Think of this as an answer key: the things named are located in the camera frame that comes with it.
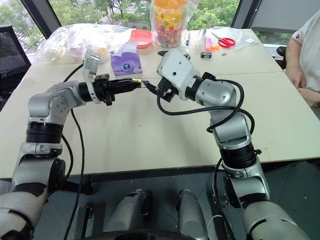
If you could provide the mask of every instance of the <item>red scissors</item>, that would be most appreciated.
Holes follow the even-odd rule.
[[[236,45],[236,41],[233,40],[232,38],[220,37],[220,36],[214,34],[213,32],[211,32],[211,33],[213,36],[218,38],[218,44],[225,49],[232,48]]]

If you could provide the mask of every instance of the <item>tissue box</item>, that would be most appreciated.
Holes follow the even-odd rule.
[[[127,42],[111,52],[111,66],[115,76],[142,73],[136,42]]]

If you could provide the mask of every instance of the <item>pink bowl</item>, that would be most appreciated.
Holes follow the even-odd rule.
[[[145,49],[152,41],[152,33],[148,30],[133,29],[129,41],[138,43],[138,49]]]

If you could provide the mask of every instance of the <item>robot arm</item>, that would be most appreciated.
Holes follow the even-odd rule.
[[[145,85],[160,98],[170,102],[178,93],[183,101],[190,99],[205,107],[235,107],[236,91],[227,80],[205,73],[202,77],[177,50],[161,52],[157,73],[162,80],[157,87]],[[211,124],[216,124],[232,110],[209,111]],[[212,131],[228,174],[227,195],[234,207],[242,208],[247,239],[309,240],[292,218],[277,204],[270,202],[270,190],[253,144],[245,115],[237,112],[229,121]]]
[[[58,83],[29,100],[26,138],[12,176],[12,191],[0,196],[1,239],[31,239],[49,195],[64,184],[66,166],[58,157],[70,110],[91,101],[109,106],[116,94],[141,86],[138,79],[109,81],[108,74],[94,78],[98,62],[99,55],[87,52],[83,70],[86,82]]]

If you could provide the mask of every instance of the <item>purple tissue box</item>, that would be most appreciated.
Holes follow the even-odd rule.
[[[126,48],[128,49],[127,45],[128,43],[124,45],[122,54],[115,54],[115,51],[111,52],[111,66],[115,76],[142,73],[137,49],[126,51]]]

